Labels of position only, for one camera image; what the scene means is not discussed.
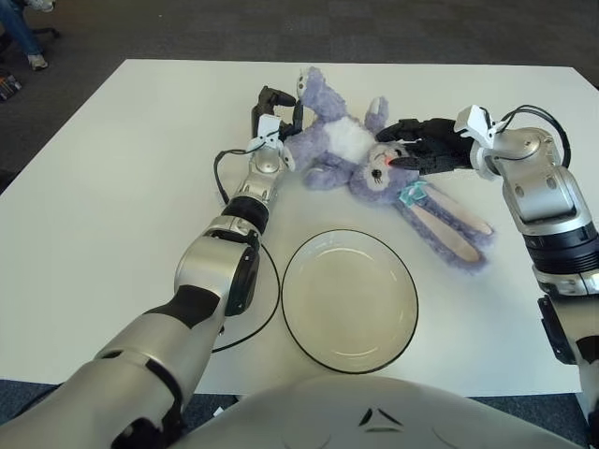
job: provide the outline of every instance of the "gray carpet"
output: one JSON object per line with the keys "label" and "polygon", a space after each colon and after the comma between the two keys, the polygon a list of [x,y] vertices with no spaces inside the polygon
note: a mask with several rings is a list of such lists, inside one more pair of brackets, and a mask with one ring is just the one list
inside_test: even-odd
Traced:
{"label": "gray carpet", "polygon": [[[4,53],[0,66],[25,87],[0,104],[0,168],[10,170],[125,58],[570,65],[599,84],[597,0],[58,0],[52,14],[27,17],[63,37],[41,38],[45,72],[29,71],[16,46]],[[0,423],[39,388],[0,381]],[[481,400],[584,443],[572,395]],[[194,426],[231,401],[195,398],[187,419]]]}

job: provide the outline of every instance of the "bunny face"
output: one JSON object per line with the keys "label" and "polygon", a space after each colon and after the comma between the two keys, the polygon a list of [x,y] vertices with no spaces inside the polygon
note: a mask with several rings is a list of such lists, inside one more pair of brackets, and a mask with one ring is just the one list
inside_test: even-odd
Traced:
{"label": "bunny face", "polygon": [[390,162],[406,155],[405,148],[397,142],[378,143],[368,152],[349,181],[349,189],[368,202],[391,204],[398,200],[399,192],[418,179],[418,172],[392,167]]}

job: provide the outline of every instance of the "plush toy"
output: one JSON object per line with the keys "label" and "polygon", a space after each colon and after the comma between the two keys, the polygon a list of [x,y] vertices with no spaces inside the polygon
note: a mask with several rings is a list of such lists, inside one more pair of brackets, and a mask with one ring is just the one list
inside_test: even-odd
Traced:
{"label": "plush toy", "polygon": [[294,170],[305,174],[306,186],[328,190],[347,184],[375,145],[374,135],[385,127],[388,104],[375,98],[366,112],[364,124],[347,113],[345,101],[331,89],[322,72],[310,67],[298,79],[298,97],[317,118],[301,133],[287,138],[285,155]]}
{"label": "plush toy", "polygon": [[417,171],[393,167],[407,157],[397,143],[379,143],[354,171],[349,189],[368,203],[388,204],[400,214],[449,265],[477,272],[487,264],[480,248],[489,246],[493,229],[484,220],[449,198]]}
{"label": "plush toy", "polygon": [[482,219],[420,178],[418,171],[393,167],[410,157],[398,142],[379,143],[388,103],[375,98],[364,124],[347,114],[345,101],[320,70],[310,67],[298,79],[298,97],[317,118],[285,141],[285,160],[295,171],[307,168],[308,188],[328,190],[349,183],[352,194],[368,203],[393,205],[449,265],[477,272],[487,264],[480,251],[493,240]]}

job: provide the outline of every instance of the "black cable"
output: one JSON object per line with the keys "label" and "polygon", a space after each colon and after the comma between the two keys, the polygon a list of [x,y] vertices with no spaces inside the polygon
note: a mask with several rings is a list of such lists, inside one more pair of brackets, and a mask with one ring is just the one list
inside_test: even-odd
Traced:
{"label": "black cable", "polygon": [[[272,136],[273,134],[278,133],[279,130],[275,130],[272,131],[270,133],[268,133],[266,135],[266,137]],[[226,150],[224,152],[219,152],[218,154],[216,154],[216,157],[214,158],[214,164],[212,165],[213,171],[214,171],[214,180],[216,181],[216,187],[218,187],[218,192],[221,194],[221,197],[223,198],[223,201],[225,201],[225,204],[228,204],[229,201],[229,197],[226,194],[226,190],[223,187],[223,184],[221,183],[221,179],[218,176],[218,165],[220,164],[221,160],[223,159],[223,157],[225,157],[227,154],[236,154],[236,155],[242,155],[242,154],[250,154],[252,152],[257,152],[259,149],[261,149],[264,145],[266,145],[266,139],[264,140],[264,142],[262,142],[260,145],[258,145],[257,147],[255,147],[254,149],[250,150],[249,152],[246,150]]]}
{"label": "black cable", "polygon": [[226,344],[225,346],[221,346],[220,348],[213,349],[212,350],[213,354],[220,353],[221,351],[224,351],[225,349],[229,349],[229,348],[232,348],[233,346],[237,346],[238,344],[242,344],[244,341],[248,341],[252,337],[254,337],[257,334],[259,334],[260,332],[262,332],[262,330],[270,323],[270,320],[272,320],[272,317],[274,316],[274,314],[277,312],[277,309],[279,308],[279,304],[281,303],[281,294],[282,294],[282,292],[281,292],[281,277],[279,276],[279,270],[274,265],[274,260],[272,259],[272,256],[270,255],[269,250],[266,249],[266,246],[262,245],[262,249],[268,256],[270,263],[272,264],[272,269],[274,269],[274,276],[277,278],[277,301],[274,304],[274,308],[272,309],[272,312],[270,313],[270,315],[266,319],[266,321],[262,324],[262,326],[260,326],[258,329],[256,329],[251,334],[246,335],[242,339],[233,341],[232,343]]}
{"label": "black cable", "polygon": [[560,136],[560,140],[562,141],[562,148],[563,148],[562,165],[564,167],[568,168],[570,166],[570,162],[572,160],[572,150],[570,148],[570,140],[568,139],[568,135],[566,134],[562,125],[557,121],[557,119],[555,117],[553,117],[546,110],[539,108],[538,106],[522,105],[522,106],[519,106],[516,109],[508,112],[507,114],[505,114],[504,117],[502,118],[502,122],[504,122],[504,121],[507,121],[507,122],[505,122],[504,127],[500,131],[498,131],[498,134],[505,131],[507,126],[509,126],[509,124],[511,124],[512,121],[514,120],[514,117],[516,117],[516,115],[521,112],[536,115],[537,117],[540,117],[541,119],[548,122],[551,126],[553,126],[553,128],[558,132],[558,135]]}
{"label": "black cable", "polygon": [[29,409],[31,409],[34,405],[36,405],[38,402],[40,402],[42,399],[44,399],[47,395],[49,395],[51,392],[57,390],[62,384],[58,384],[58,385],[53,385],[50,388],[42,391],[41,393],[39,393],[38,395],[36,395],[33,399],[29,400],[25,405],[23,405],[18,412],[16,412],[12,418],[10,419],[15,419],[17,416],[21,416],[23,413],[27,412]]}

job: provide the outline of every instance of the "person's foot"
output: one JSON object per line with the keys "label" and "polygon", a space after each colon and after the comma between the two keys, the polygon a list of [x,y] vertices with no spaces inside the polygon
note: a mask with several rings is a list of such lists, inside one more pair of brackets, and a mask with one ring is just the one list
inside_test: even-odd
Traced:
{"label": "person's foot", "polygon": [[27,59],[35,72],[48,68],[48,63],[41,54],[28,54]]}

